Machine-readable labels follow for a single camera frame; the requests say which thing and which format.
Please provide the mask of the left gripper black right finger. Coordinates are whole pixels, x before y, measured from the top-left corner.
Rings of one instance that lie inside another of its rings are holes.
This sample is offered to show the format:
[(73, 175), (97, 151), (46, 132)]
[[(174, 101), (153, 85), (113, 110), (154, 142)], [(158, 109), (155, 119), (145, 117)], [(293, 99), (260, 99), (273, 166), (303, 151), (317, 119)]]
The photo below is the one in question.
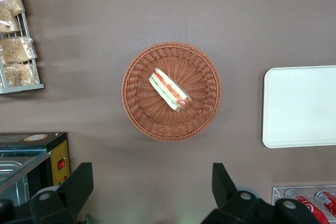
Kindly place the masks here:
[(217, 208), (202, 223), (275, 223), (273, 206), (248, 190), (239, 190), (222, 163), (214, 163), (212, 192)]

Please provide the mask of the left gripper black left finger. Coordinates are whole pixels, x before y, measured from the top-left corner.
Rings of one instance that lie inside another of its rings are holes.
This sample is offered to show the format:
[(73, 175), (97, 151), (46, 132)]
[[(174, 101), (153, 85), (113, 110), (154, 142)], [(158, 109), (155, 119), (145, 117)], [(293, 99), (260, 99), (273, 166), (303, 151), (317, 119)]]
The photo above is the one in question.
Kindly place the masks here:
[(92, 191), (92, 164), (81, 163), (56, 190), (43, 189), (30, 201), (33, 223), (77, 223)]

